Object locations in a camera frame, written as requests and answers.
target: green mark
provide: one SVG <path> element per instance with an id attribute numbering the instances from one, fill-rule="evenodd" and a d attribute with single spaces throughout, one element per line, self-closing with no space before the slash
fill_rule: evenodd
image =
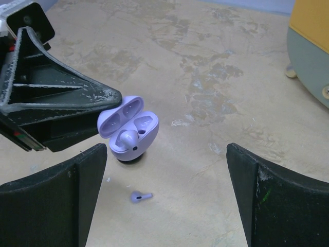
<path id="1" fill-rule="evenodd" d="M 270 189 L 268 190 L 268 192 L 267 192 L 266 195 L 264 196 L 263 200 L 261 201 L 261 204 L 267 200 L 269 194 L 271 193 L 271 190 L 272 190 L 272 188 L 270 188 Z"/>

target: empty earbud slot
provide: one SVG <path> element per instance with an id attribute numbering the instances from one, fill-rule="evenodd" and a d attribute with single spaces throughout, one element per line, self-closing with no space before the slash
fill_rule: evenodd
<path id="1" fill-rule="evenodd" d="M 134 120 L 134 124 L 137 128 L 138 134 L 143 135 L 146 132 L 146 129 L 150 125 L 150 123 L 153 121 L 153 118 L 151 116 L 144 116 L 139 117 Z"/>
<path id="2" fill-rule="evenodd" d="M 122 141 L 120 140 L 120 135 L 126 130 L 121 130 L 118 134 L 118 137 L 117 137 L 117 140 L 115 141 L 115 145 L 117 145 L 119 148 L 123 147 L 123 143 Z"/>
<path id="3" fill-rule="evenodd" d="M 123 109 L 122 112 L 124 116 L 128 119 L 131 119 L 133 116 L 136 115 L 137 111 L 140 109 L 140 101 L 135 100 L 134 102 L 131 102 L 130 104 L 126 105 Z"/>
<path id="4" fill-rule="evenodd" d="M 114 133 L 121 127 L 121 119 L 118 113 L 114 114 L 110 119 L 103 125 L 102 132 L 104 135 Z"/>

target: purple earbud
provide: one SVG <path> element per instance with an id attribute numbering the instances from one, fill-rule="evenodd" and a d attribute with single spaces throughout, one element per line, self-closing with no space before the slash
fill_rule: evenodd
<path id="1" fill-rule="evenodd" d="M 152 193 L 149 193 L 149 194 L 142 194 L 142 193 L 139 192 L 139 191 L 134 191 L 134 192 L 132 192 L 132 194 L 130 195 L 130 199 L 132 200 L 133 203 L 138 203 L 138 202 L 140 202 L 141 200 L 149 199 L 149 198 L 152 198 L 152 197 L 153 197 Z"/>

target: earbud in case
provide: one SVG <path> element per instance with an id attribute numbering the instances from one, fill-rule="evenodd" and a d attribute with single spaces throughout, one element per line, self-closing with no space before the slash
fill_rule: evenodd
<path id="1" fill-rule="evenodd" d="M 98 117 L 98 133 L 110 138 L 109 148 L 120 161 L 140 157 L 158 134 L 158 117 L 153 112 L 143 112 L 143 108 L 141 97 L 126 96 L 119 107 L 103 111 Z"/>

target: beige table surface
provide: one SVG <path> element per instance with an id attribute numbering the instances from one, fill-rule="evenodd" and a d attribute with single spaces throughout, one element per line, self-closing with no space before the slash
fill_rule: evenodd
<path id="1" fill-rule="evenodd" d="M 329 112 L 284 75 L 287 17 L 194 0 L 60 0 L 47 14 L 55 57 L 160 119 L 139 164 L 109 152 L 87 246 L 246 246 L 231 142 L 329 181 Z M 0 183 L 107 143 L 36 153 L 0 139 Z M 132 204 L 135 189 L 154 198 Z"/>

